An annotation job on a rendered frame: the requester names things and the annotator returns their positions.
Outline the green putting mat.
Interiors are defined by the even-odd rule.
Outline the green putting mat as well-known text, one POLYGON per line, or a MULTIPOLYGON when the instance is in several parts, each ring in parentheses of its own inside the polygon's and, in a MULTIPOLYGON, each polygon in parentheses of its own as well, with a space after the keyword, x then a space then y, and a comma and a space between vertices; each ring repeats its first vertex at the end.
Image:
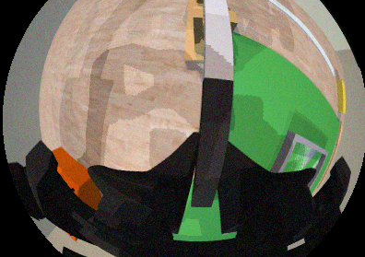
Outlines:
MULTIPOLYGON (((272 168, 287 131, 302 135, 327 150, 315 190, 324 175, 338 137, 339 122, 331 104, 315 84, 294 64, 253 39, 232 33, 232 113, 228 141, 262 168, 272 168)), ((179 234, 182 241, 234 239, 236 232, 222 235, 218 191, 209 206, 191 206, 194 179, 183 212, 179 234)))

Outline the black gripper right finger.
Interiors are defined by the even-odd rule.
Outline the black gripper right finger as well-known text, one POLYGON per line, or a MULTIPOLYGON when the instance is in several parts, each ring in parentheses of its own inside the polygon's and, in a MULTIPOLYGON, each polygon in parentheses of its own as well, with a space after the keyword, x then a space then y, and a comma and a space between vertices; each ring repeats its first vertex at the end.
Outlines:
POLYGON ((282 173, 268 171, 228 141, 217 187, 220 234, 235 232, 276 197, 309 184, 315 173, 314 168, 282 173))

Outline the yellow rectangular block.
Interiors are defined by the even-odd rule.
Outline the yellow rectangular block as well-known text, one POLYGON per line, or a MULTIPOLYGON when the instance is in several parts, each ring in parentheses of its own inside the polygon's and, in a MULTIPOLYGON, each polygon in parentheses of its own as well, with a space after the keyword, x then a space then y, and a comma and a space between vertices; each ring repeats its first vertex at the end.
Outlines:
POLYGON ((336 83, 338 86, 336 86, 336 89, 338 89, 338 111, 346 113, 346 88, 344 86, 346 84, 343 83, 342 79, 337 79, 336 83))

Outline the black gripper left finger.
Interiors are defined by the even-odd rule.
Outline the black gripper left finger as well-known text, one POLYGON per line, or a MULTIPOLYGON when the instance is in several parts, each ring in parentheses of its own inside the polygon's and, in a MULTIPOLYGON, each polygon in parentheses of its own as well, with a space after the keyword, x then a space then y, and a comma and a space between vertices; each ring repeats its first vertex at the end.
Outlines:
POLYGON ((179 234, 196 169, 198 132, 185 139, 171 156, 147 171, 93 165, 88 175, 101 193, 142 208, 164 213, 171 234, 179 234))

